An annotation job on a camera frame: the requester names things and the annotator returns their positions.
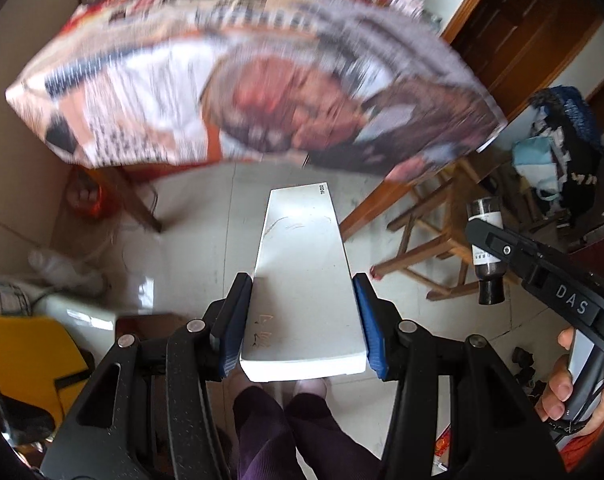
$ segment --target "hand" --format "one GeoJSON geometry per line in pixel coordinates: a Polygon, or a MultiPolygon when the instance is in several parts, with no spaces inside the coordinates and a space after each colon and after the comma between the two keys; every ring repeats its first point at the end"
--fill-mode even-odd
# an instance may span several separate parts
{"type": "MultiPolygon", "coordinates": [[[[573,333],[575,333],[575,328],[562,330],[557,337],[557,342],[568,350],[571,347],[571,341],[573,341],[573,333]]],[[[536,411],[542,421],[547,420],[549,417],[553,420],[558,420],[564,414],[564,402],[571,397],[571,393],[573,393],[573,383],[567,366],[568,355],[563,355],[557,360],[551,378],[544,389],[544,393],[536,404],[536,411]]],[[[593,433],[603,422],[604,390],[602,390],[600,403],[591,415],[591,419],[588,421],[587,425],[577,433],[577,436],[585,436],[589,433],[593,433]]]]}

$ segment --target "wooden stool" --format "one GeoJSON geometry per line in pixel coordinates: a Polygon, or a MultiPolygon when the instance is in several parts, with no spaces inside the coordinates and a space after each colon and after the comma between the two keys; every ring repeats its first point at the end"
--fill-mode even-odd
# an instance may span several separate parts
{"type": "Polygon", "coordinates": [[[466,241],[464,234],[468,219],[466,205],[473,200],[490,195],[487,190],[476,184],[463,168],[455,168],[448,180],[444,180],[441,176],[438,178],[441,183],[438,189],[418,200],[412,208],[386,226],[390,231],[397,231],[404,227],[397,256],[374,265],[370,270],[371,276],[375,279],[399,270],[416,282],[431,287],[426,296],[427,300],[431,301],[466,296],[478,289],[478,282],[466,283],[466,272],[468,267],[473,265],[471,245],[466,241]],[[424,217],[442,205],[446,205],[446,211],[443,227],[440,229],[426,221],[424,217]],[[416,224],[431,232],[435,238],[408,251],[411,232],[416,224]],[[454,255],[462,260],[456,286],[434,282],[409,268],[434,256],[443,260],[454,255]]]}

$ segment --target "person's leg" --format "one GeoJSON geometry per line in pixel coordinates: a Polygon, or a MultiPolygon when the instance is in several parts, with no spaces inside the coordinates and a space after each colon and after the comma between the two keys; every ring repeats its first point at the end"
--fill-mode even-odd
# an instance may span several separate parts
{"type": "Polygon", "coordinates": [[[284,412],[298,450],[318,480],[375,480],[380,460],[338,426],[324,400],[326,385],[302,382],[284,412]]]}
{"type": "MultiPolygon", "coordinates": [[[[305,480],[282,408],[261,387],[244,379],[248,387],[239,390],[233,404],[239,441],[238,479],[305,480]]],[[[242,378],[232,381],[247,386],[241,384],[242,378]]]]}

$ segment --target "wooden table leg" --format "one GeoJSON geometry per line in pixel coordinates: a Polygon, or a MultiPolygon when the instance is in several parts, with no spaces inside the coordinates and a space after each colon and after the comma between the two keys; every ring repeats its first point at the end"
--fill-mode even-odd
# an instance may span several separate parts
{"type": "Polygon", "coordinates": [[[403,182],[383,181],[340,224],[340,234],[345,242],[377,216],[413,189],[403,182]]]}
{"type": "Polygon", "coordinates": [[[104,186],[113,196],[120,200],[124,210],[142,226],[156,233],[162,230],[162,224],[144,205],[144,202],[133,190],[131,183],[125,178],[120,168],[98,168],[96,170],[86,170],[86,172],[93,180],[104,186]]]}

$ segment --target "brown door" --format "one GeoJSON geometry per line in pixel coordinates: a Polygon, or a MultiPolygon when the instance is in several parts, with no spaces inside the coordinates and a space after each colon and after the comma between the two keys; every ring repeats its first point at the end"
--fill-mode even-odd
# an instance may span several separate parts
{"type": "Polygon", "coordinates": [[[452,42],[510,120],[592,36],[591,0],[480,0],[452,42]]]}

